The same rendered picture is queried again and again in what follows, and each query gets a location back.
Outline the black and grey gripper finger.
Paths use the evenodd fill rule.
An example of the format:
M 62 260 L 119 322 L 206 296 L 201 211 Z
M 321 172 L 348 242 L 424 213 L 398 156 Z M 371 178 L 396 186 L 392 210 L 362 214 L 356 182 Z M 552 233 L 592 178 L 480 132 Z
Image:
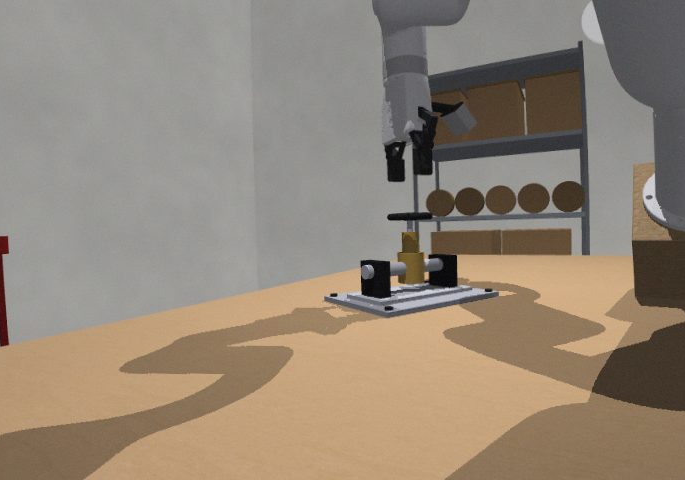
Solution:
M 425 120 L 426 124 L 422 125 L 423 131 L 413 130 L 409 132 L 413 144 L 417 148 L 413 149 L 413 173 L 414 175 L 432 175 L 433 139 L 436 134 L 438 116 L 423 107 L 418 107 L 418 117 Z
M 402 159 L 405 146 L 406 142 L 402 141 L 395 142 L 388 146 L 384 145 L 384 151 L 387 159 L 387 177 L 389 182 L 405 181 L 405 160 Z M 398 147 L 399 150 L 397 151 L 394 147 Z

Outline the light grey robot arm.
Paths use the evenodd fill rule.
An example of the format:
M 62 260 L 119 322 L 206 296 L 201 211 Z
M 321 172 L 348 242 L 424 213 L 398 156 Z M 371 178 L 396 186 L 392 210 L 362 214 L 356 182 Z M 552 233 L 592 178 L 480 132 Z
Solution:
M 428 77 L 426 26 L 456 24 L 469 2 L 372 0 L 383 81 L 406 72 Z M 662 225 L 685 231 L 685 0 L 592 2 L 618 82 L 653 108 L 656 187 L 653 174 L 643 188 L 645 210 Z

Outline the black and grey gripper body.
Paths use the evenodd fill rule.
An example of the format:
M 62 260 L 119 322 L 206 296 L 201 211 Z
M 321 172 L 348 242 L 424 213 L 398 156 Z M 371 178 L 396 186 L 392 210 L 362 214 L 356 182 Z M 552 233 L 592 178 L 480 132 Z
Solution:
M 418 117 L 418 106 L 432 112 L 428 77 L 414 72 L 398 73 L 385 78 L 383 86 L 382 143 L 389 145 L 400 139 L 406 146 L 411 145 L 409 132 L 423 131 L 422 125 L 426 124 Z

